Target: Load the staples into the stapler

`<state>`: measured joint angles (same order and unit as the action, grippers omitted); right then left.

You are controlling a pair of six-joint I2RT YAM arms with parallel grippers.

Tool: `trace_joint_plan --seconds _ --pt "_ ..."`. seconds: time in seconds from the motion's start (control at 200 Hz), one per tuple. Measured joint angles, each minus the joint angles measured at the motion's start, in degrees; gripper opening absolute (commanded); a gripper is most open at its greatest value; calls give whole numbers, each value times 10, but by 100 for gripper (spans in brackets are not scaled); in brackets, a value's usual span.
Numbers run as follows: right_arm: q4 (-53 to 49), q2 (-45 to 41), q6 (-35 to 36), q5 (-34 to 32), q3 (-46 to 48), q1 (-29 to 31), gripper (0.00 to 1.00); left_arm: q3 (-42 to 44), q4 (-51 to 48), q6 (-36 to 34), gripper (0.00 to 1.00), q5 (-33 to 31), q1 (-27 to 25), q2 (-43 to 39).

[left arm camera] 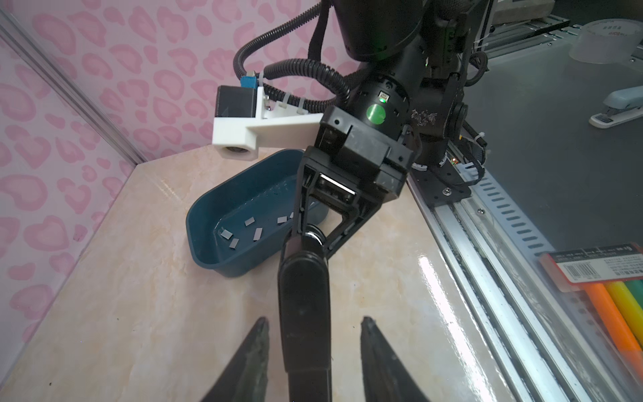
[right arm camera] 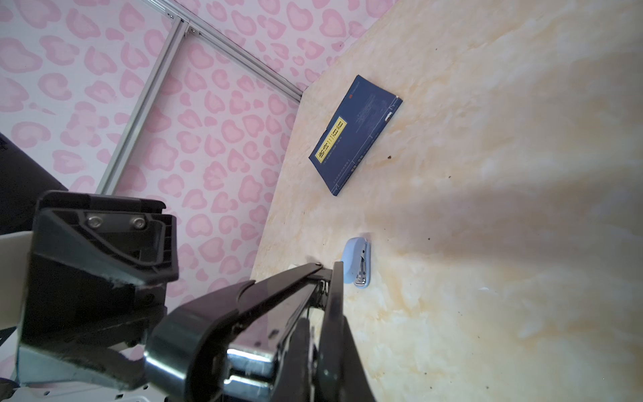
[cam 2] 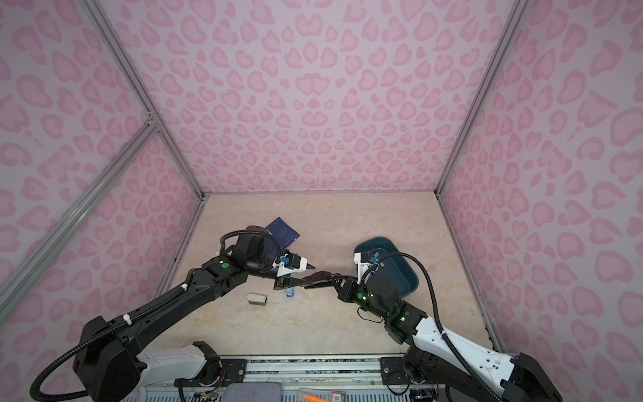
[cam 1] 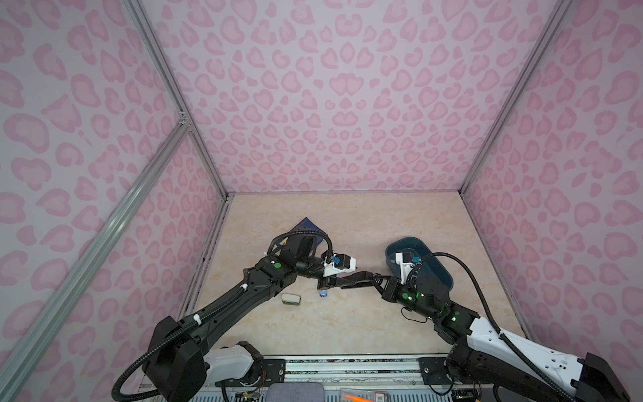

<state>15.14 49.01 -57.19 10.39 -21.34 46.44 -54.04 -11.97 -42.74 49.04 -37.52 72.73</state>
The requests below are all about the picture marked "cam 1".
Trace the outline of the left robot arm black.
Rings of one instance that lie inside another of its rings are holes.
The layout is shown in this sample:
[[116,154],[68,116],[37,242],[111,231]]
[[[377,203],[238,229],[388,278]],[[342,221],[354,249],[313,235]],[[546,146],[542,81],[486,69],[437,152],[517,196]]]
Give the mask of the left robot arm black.
[[355,258],[333,250],[319,230],[290,231],[276,236],[266,254],[243,271],[239,284],[207,307],[179,321],[167,317],[155,327],[144,355],[132,363],[112,387],[115,401],[139,401],[161,395],[167,401],[189,401],[209,374],[224,380],[245,377],[246,369],[230,368],[240,358],[253,365],[259,353],[248,344],[224,350],[223,363],[207,363],[212,346],[254,308],[277,296],[300,276],[324,280],[354,272]]

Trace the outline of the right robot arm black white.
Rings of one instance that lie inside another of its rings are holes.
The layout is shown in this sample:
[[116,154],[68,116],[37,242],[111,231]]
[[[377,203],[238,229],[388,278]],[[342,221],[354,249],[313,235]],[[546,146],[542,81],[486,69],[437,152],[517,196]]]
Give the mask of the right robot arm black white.
[[477,281],[472,283],[483,313],[450,297],[451,286],[423,273],[428,254],[400,261],[398,275],[375,277],[383,300],[398,303],[432,324],[451,346],[445,374],[461,382],[489,383],[532,401],[628,401],[630,395],[606,360],[557,351],[501,328]]

